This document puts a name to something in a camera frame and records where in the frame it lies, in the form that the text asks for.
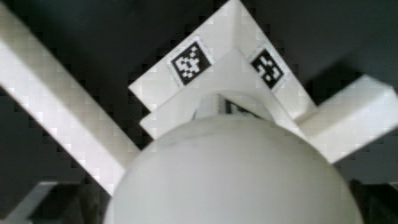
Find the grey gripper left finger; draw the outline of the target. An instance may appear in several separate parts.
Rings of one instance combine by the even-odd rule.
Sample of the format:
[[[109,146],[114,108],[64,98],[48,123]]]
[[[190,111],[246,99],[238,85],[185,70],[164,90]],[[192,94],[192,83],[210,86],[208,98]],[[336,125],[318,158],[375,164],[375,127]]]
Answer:
[[[41,182],[0,224],[103,224],[109,199],[98,183]]]

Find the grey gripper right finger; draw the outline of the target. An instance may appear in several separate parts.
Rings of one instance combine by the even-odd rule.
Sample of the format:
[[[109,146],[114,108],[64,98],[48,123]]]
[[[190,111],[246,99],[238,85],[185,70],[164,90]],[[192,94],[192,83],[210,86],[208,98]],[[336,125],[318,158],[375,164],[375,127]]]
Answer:
[[[350,181],[365,224],[398,224],[398,190],[389,184]]]

